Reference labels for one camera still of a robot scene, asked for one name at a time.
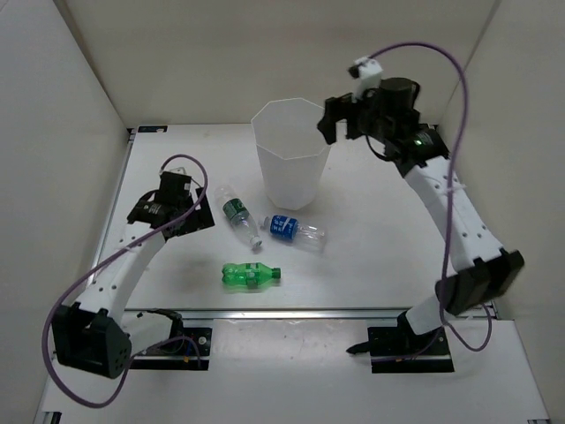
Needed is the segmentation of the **clear bottle blue label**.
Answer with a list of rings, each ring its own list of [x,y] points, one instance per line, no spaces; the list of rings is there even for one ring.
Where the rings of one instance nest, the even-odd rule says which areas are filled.
[[[306,252],[321,254],[327,244],[325,230],[292,216],[263,216],[259,219],[259,227],[271,238]]]

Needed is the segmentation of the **clear bottle green label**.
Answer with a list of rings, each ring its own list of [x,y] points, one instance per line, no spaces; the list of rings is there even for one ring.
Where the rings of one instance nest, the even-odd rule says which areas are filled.
[[[215,189],[215,200],[239,241],[258,251],[262,245],[259,229],[240,196],[229,185],[220,185]]]

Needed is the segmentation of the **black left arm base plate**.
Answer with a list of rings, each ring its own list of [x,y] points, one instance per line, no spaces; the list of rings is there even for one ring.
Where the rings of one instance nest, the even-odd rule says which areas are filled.
[[[213,329],[211,327],[183,327],[181,334],[189,337],[198,347],[198,360],[193,345],[178,340],[158,348],[151,348],[136,356],[133,370],[208,371]]]

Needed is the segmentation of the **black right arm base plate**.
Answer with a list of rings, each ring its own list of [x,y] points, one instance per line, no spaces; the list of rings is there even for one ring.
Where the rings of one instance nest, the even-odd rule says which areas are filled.
[[[367,328],[367,340],[346,349],[349,355],[368,353],[373,374],[454,373],[444,329],[409,336],[399,326]]]

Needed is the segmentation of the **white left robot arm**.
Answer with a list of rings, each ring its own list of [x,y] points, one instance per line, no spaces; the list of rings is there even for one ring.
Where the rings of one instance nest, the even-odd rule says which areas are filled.
[[[207,200],[196,204],[200,187],[178,170],[164,171],[158,189],[141,196],[126,218],[116,251],[69,306],[57,308],[51,323],[60,364],[110,379],[119,377],[127,360],[152,345],[175,353],[185,343],[180,314],[152,308],[130,317],[124,310],[149,262],[175,237],[214,226]]]

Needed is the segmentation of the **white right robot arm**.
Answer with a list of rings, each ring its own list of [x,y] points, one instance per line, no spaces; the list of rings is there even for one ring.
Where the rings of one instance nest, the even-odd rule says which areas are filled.
[[[508,251],[486,228],[463,184],[449,171],[453,156],[438,131],[420,123],[415,101],[420,86],[406,78],[384,79],[360,96],[329,97],[317,124],[327,144],[336,141],[336,125],[346,137],[374,139],[418,195],[448,244],[454,275],[441,278],[434,295],[403,313],[396,342],[405,352],[424,347],[428,333],[448,320],[507,292],[524,267],[522,254]]]

